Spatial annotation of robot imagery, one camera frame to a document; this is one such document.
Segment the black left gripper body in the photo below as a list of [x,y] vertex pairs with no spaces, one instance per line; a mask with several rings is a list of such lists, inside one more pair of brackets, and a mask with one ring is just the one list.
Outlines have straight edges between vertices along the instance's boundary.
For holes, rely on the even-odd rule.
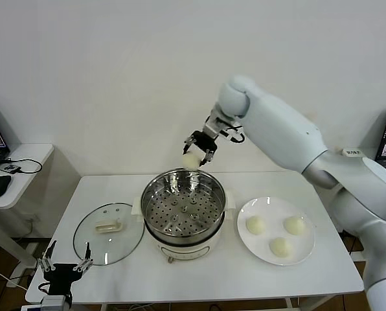
[[54,270],[43,272],[44,279],[49,282],[49,294],[70,294],[72,283],[82,278],[82,270],[77,264],[54,264]]

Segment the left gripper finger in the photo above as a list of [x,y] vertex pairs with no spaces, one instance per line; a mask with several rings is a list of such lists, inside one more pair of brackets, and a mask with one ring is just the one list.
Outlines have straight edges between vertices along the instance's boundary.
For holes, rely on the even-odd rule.
[[86,242],[85,245],[86,245],[86,249],[85,249],[84,259],[73,268],[73,271],[85,272],[93,265],[93,259],[91,258],[90,243]]
[[55,270],[54,263],[51,260],[55,245],[56,245],[56,241],[54,240],[52,244],[46,249],[46,251],[42,253],[41,258],[38,259],[38,264],[40,265],[42,271],[44,272]]

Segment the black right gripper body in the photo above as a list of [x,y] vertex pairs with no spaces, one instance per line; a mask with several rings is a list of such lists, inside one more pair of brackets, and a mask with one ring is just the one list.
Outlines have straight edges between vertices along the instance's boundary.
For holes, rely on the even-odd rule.
[[196,130],[191,134],[190,138],[192,140],[192,143],[204,153],[215,153],[215,151],[217,150],[215,139],[209,137],[206,133]]

